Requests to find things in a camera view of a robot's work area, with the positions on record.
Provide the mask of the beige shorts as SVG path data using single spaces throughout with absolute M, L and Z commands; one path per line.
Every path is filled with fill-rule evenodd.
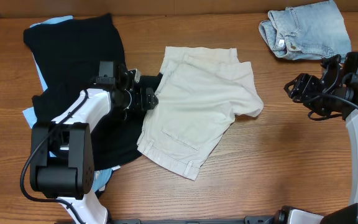
M 250 62 L 237 49 L 166 47 L 155 92 L 137 149 L 161 167 L 196 180 L 201 166 L 235 121 L 257 117 L 264 103 Z

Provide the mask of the black garment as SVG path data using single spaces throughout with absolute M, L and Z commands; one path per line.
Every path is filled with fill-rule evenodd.
M 122 40 L 110 14 L 28 28 L 24 43 L 48 86 L 32 99 L 36 123 L 47 123 L 65 112 L 98 76 L 100 61 L 116 62 L 117 68 L 127 69 Z M 146 112 L 132 113 L 127 121 L 119 121 L 118 114 L 107 115 L 95 127 L 92 140 L 96 170 L 121 166 L 140 156 L 137 140 Z

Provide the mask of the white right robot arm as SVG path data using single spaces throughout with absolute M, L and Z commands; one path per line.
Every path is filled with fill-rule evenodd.
M 321 78 L 301 73 L 284 90 L 293 102 L 310 109 L 309 119 L 341 117 L 345 121 L 352 157 L 349 205 L 326 216 L 284 206 L 269 223 L 358 223 L 358 52 L 323 58 L 321 66 Z

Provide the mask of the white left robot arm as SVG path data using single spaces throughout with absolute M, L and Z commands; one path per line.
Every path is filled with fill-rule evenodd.
M 107 115 L 118 114 L 119 121 L 127 121 L 132 113 L 144 114 L 154 109 L 161 79 L 161 75 L 142 76 L 137 69 L 122 67 L 100 73 L 60 116 L 47 123 L 36 123 L 31 154 L 21 173 L 22 194 L 36 201 L 24 187 L 28 172 L 32 190 L 44 195 L 41 202 L 59 203 L 75 223 L 112 223 L 109 210 L 92 190 L 92 133 Z

